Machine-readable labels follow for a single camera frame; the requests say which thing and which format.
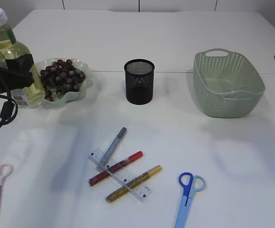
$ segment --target black mesh pen holder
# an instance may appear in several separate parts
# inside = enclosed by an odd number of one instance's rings
[[[144,105],[153,98],[154,64],[145,59],[133,59],[124,65],[127,100]]]

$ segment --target green plastic basket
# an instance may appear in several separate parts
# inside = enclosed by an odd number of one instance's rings
[[[208,56],[213,51],[227,55]],[[265,91],[259,73],[245,56],[219,48],[195,56],[193,83],[204,113],[217,118],[249,114]]]

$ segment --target basket handle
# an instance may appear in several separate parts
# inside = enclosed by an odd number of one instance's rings
[[[246,91],[234,91],[226,94],[222,94],[221,96],[225,100],[250,100],[253,99],[257,94],[246,92]]]
[[[208,51],[204,51],[203,53],[206,55],[209,52],[213,52],[213,51],[221,51],[221,52],[226,52],[228,55],[230,54],[230,51],[226,50],[226,49],[222,49],[222,48],[214,48],[214,49],[210,49]]]

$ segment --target cooking oil bottle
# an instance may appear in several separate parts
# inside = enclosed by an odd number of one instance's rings
[[[8,17],[0,8],[0,67],[7,68],[6,59],[14,59],[30,54],[29,49],[18,42],[8,23]],[[13,99],[20,108],[36,108],[45,97],[45,91],[40,81],[35,65],[30,69],[34,83],[30,87],[11,91]]]

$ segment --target clear plastic ruler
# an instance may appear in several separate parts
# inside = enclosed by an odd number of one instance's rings
[[[124,186],[125,188],[127,188],[127,190],[130,191],[130,193],[136,197],[140,202],[144,202],[148,196],[152,193],[152,189],[150,189],[149,187],[147,187],[144,184],[141,184],[139,186],[137,186],[134,189],[131,189],[128,185],[126,185],[127,183],[129,183],[130,181],[132,181],[133,179],[135,179],[136,177],[131,174],[126,168],[122,168],[119,171],[115,172],[115,173],[111,173],[108,168],[110,168],[111,166],[117,164],[116,161],[114,161],[113,159],[109,159],[108,162],[105,164],[105,166],[99,164],[100,160],[102,159],[104,155],[104,152],[98,148],[96,148],[94,151],[92,151],[92,153],[88,156],[88,159],[90,161],[92,161],[95,165],[100,166],[104,171],[108,172],[110,174],[110,176],[117,182],[119,183],[121,186]]]

